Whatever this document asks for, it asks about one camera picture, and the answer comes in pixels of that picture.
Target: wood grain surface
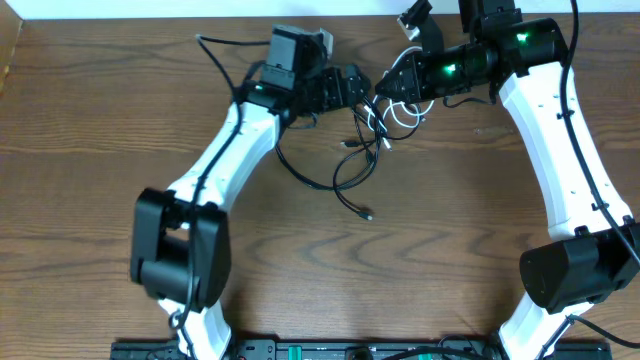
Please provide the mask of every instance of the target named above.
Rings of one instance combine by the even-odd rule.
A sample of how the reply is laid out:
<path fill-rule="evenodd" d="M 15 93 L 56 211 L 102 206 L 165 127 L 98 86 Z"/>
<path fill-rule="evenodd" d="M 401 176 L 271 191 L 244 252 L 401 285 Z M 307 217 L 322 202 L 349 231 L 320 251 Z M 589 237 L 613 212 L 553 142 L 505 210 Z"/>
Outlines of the wood grain surface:
<path fill-rule="evenodd" d="M 554 16 L 570 37 L 570 18 Z M 437 16 L 447 45 L 457 16 Z M 640 21 L 584 15 L 575 60 L 585 118 L 617 190 L 640 214 Z M 129 282 L 133 204 L 186 172 L 226 116 L 229 92 L 196 33 L 269 39 L 271 23 L 323 27 L 334 63 L 374 81 L 408 46 L 393 17 L 33 21 L 0 100 L 0 357 L 104 359 L 120 338 L 166 338 L 167 316 Z M 214 46 L 239 81 L 266 48 Z M 478 96 L 486 96 L 485 89 Z M 394 128 L 398 134 L 402 129 Z M 330 182 L 355 137 L 348 111 L 289 131 L 283 151 Z M 533 168 L 501 106 L 438 103 L 346 192 L 365 222 L 268 154 L 231 214 L 224 294 L 239 330 L 282 338 L 483 335 L 523 294 L 520 254 L 549 242 Z M 638 341 L 634 281 L 587 315 Z M 570 335 L 597 338 L 576 325 Z M 614 347 L 617 359 L 639 353 Z"/>

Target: black joint motor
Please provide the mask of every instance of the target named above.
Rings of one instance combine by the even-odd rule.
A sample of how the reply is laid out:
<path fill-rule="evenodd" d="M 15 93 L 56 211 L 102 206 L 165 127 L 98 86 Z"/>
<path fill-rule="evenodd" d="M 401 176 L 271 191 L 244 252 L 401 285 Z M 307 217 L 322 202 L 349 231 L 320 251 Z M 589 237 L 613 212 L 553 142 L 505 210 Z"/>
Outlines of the black joint motor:
<path fill-rule="evenodd" d="M 624 218 L 621 227 L 640 250 L 640 224 Z M 590 233 L 586 226 L 576 237 L 529 250 L 520 258 L 520 276 L 533 302 L 550 314 L 583 302 L 598 304 L 625 288 L 638 266 L 613 229 Z"/>
<path fill-rule="evenodd" d="M 231 247 L 227 214 L 213 203 L 196 207 L 197 234 L 194 254 L 196 279 L 194 311 L 213 306 L 231 271 Z M 144 286 L 154 299 L 184 304 L 188 293 L 189 243 L 168 233 L 191 216 L 189 203 L 171 191 L 146 189 L 135 206 L 131 279 Z"/>

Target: black power strip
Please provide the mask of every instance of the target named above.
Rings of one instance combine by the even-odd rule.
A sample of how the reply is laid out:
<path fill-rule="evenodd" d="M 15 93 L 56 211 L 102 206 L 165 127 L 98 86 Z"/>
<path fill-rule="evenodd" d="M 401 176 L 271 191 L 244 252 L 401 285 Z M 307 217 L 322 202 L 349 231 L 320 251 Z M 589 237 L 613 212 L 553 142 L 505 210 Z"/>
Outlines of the black power strip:
<path fill-rule="evenodd" d="M 274 340 L 240 340 L 225 354 L 224 360 L 382 360 L 418 347 L 444 347 L 469 354 L 481 354 L 486 359 L 508 360 L 494 345 L 484 340 L 447 340 L 439 342 L 291 342 Z M 457 356 L 425 354 L 408 360 L 457 360 Z M 111 360 L 188 360 L 178 350 L 176 340 L 165 342 L 115 342 Z M 611 348 L 604 342 L 558 343 L 546 360 L 612 360 Z"/>

